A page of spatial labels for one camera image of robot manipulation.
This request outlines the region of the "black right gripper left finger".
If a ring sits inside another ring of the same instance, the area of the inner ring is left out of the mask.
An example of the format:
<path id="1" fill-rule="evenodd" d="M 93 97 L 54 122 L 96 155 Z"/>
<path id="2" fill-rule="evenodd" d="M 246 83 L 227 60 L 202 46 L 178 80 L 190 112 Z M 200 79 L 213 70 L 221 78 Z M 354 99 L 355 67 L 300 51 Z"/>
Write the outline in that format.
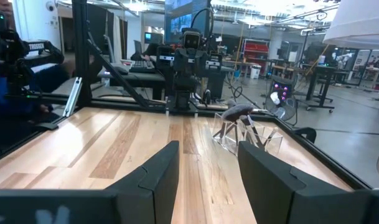
<path id="1" fill-rule="evenodd" d="M 179 141 L 171 141 L 106 188 L 116 192 L 121 223 L 170 223 L 179 183 Z"/>

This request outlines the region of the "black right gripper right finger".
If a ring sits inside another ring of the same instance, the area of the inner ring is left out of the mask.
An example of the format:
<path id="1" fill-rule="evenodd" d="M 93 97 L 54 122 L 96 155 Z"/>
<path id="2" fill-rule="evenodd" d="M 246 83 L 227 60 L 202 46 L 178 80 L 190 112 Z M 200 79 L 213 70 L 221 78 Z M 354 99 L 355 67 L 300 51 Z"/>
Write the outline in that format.
<path id="1" fill-rule="evenodd" d="M 238 146 L 241 179 L 258 223 L 371 223 L 370 193 L 349 192 L 258 149 Z"/>

